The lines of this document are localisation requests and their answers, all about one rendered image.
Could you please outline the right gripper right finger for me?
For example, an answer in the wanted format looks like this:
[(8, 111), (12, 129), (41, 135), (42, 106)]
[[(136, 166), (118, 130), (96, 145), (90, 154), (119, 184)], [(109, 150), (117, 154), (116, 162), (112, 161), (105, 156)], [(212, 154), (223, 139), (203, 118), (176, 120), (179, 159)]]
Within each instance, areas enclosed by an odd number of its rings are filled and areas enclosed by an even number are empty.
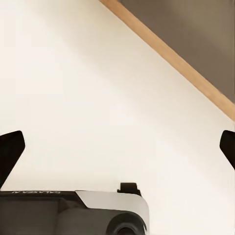
[(235, 170), (235, 132), (224, 130), (219, 147)]

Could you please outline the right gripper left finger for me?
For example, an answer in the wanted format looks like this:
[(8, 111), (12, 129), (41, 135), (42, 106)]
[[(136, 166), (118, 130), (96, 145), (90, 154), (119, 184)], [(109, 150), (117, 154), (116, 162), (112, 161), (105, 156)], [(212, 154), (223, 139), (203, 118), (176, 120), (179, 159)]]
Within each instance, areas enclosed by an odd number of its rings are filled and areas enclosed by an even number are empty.
[(25, 149), (21, 130), (0, 136), (0, 188), (10, 175)]

